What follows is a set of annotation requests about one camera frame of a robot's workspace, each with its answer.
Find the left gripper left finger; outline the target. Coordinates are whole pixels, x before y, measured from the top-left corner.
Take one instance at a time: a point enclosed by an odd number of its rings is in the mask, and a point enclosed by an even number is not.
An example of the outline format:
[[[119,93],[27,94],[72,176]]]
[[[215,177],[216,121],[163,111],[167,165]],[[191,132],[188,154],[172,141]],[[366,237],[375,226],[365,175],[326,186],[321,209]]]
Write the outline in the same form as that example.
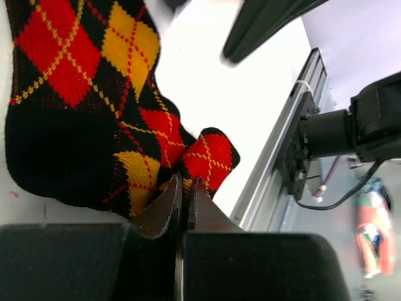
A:
[[[2,300],[180,300],[182,179],[128,223],[1,227]]]

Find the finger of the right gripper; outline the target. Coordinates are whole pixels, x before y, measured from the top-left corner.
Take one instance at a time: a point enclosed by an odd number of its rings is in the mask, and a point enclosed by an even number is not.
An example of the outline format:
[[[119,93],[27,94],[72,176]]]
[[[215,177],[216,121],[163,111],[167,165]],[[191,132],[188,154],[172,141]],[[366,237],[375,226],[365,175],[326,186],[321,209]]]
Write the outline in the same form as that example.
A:
[[[222,55],[240,63],[287,24],[327,0],[247,0],[236,16]]]

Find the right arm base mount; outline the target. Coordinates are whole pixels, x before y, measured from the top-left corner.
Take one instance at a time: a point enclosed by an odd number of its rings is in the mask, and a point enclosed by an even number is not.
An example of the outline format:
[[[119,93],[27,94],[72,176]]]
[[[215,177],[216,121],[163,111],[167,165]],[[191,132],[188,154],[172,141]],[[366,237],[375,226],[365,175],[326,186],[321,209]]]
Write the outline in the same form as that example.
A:
[[[290,123],[276,159],[276,169],[289,195],[299,201],[303,192],[315,195],[323,181],[321,162],[312,160],[307,150],[303,126],[315,114],[315,103],[310,92],[300,95],[300,103]]]

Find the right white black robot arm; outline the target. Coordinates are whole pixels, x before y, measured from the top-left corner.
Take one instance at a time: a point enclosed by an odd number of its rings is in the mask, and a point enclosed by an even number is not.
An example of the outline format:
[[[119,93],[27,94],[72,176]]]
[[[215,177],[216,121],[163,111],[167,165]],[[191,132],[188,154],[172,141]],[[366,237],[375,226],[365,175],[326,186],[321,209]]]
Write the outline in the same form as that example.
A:
[[[222,55],[238,64],[294,19],[323,1],[244,1]],[[310,157],[355,153],[362,162],[400,157],[400,73],[377,80],[351,98],[347,110],[308,117],[300,136]]]

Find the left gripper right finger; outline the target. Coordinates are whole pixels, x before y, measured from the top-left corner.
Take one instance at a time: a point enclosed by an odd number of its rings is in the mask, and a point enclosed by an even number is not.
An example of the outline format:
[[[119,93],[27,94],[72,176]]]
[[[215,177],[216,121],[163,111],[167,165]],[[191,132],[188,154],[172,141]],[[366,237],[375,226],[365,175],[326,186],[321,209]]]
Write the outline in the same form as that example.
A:
[[[249,233],[192,186],[183,237],[184,300],[349,300],[334,249],[322,236]]]

